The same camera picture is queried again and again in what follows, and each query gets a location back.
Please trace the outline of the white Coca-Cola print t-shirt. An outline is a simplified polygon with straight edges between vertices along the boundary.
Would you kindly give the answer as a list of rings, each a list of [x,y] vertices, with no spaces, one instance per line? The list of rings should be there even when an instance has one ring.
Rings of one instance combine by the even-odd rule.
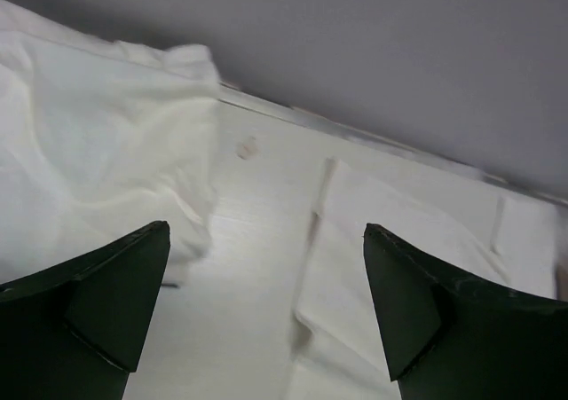
[[[1,279],[170,226],[163,281],[207,253],[220,80],[209,49],[109,42],[1,3]]]

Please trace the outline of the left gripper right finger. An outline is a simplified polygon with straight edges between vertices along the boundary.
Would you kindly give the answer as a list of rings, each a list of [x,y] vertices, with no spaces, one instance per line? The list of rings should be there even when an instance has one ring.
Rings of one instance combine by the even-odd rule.
[[[378,224],[365,229],[364,260],[402,398],[566,398],[565,302],[480,278]]]

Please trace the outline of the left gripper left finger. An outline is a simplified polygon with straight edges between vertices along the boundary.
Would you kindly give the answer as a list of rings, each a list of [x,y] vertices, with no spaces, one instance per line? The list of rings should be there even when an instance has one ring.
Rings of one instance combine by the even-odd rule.
[[[3,399],[120,399],[138,369],[170,254],[152,222],[1,286]]]

